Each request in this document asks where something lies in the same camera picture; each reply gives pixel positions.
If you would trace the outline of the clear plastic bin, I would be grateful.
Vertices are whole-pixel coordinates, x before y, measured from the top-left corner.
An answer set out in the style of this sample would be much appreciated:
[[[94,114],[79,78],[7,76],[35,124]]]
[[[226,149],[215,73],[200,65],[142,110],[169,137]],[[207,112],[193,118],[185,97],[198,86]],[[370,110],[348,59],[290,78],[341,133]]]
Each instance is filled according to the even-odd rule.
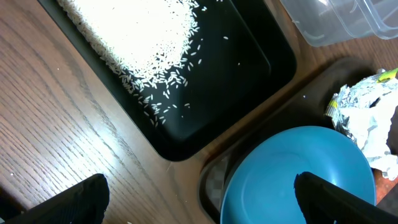
[[[397,0],[281,0],[314,47],[375,35],[397,37]]]

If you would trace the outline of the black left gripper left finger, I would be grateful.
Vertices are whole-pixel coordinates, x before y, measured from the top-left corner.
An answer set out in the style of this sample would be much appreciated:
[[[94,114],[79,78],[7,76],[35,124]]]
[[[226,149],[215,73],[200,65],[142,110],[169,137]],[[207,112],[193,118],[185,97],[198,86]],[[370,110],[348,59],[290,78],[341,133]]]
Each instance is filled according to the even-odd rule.
[[[102,224],[109,205],[109,187],[103,174],[94,174],[5,224]]]

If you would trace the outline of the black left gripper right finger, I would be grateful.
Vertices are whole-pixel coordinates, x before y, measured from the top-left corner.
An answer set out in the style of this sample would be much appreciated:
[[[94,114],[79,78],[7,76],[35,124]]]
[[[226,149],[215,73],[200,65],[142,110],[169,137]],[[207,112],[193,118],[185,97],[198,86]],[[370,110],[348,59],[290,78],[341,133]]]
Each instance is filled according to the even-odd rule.
[[[311,172],[296,175],[295,196],[307,223],[397,224],[397,217]]]

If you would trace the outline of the dark blue plate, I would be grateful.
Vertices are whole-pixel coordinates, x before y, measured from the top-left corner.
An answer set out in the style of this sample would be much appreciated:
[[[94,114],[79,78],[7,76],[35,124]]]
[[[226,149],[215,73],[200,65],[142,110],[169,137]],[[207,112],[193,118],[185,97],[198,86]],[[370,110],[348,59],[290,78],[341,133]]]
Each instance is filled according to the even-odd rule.
[[[357,145],[335,130],[302,126],[270,137],[242,161],[226,189],[221,223],[304,223],[294,192],[302,172],[376,204],[373,172]]]

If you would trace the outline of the dark brown serving tray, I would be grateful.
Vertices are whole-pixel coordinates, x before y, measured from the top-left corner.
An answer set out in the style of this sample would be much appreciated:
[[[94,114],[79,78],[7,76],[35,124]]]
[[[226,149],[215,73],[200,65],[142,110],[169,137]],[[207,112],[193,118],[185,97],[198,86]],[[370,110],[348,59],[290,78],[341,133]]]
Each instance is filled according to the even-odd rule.
[[[221,207],[228,184],[250,152],[288,129],[319,126],[335,130],[331,119],[324,114],[331,97],[344,84],[353,85],[371,72],[369,65],[355,58],[337,61],[279,109],[239,136],[225,152],[214,157],[204,167],[198,186],[199,203],[210,220],[221,223]]]

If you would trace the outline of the crumpled foil wrapper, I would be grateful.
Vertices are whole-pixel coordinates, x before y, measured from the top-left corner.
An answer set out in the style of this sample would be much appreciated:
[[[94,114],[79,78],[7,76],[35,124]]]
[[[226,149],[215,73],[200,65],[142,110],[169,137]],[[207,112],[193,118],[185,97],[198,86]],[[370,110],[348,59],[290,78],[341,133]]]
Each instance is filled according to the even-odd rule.
[[[397,178],[397,153],[387,145],[397,107],[397,69],[380,69],[353,86],[335,93],[325,115],[333,127],[349,137],[369,165],[385,179]]]

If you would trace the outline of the orange carrot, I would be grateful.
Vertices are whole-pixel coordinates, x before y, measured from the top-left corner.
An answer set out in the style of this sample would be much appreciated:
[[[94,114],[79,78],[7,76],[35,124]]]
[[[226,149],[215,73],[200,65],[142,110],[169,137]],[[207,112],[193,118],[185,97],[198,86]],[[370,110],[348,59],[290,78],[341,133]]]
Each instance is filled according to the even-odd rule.
[[[376,184],[376,203],[378,204],[397,184],[397,179],[389,180],[382,176],[382,172],[373,169]]]

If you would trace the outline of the black waste tray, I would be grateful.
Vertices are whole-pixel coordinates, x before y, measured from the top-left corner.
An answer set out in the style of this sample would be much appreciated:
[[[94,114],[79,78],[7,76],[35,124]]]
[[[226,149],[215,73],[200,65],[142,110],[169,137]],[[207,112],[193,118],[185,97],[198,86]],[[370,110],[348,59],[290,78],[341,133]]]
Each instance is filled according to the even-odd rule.
[[[41,6],[133,120],[169,161],[192,157],[285,86],[295,75],[293,50],[262,0],[203,1],[193,38],[193,67],[181,82],[129,93],[55,1]]]

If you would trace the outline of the pile of white rice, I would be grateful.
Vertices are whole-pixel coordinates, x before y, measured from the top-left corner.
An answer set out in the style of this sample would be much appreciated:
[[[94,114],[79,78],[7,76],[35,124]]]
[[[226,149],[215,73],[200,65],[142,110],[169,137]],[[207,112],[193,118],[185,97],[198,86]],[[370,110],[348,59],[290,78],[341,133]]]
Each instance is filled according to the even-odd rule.
[[[200,19],[208,12],[195,0],[57,0],[80,34],[126,91],[136,98],[154,127],[177,109],[162,103],[172,91],[188,85],[202,60],[196,55],[203,42]]]

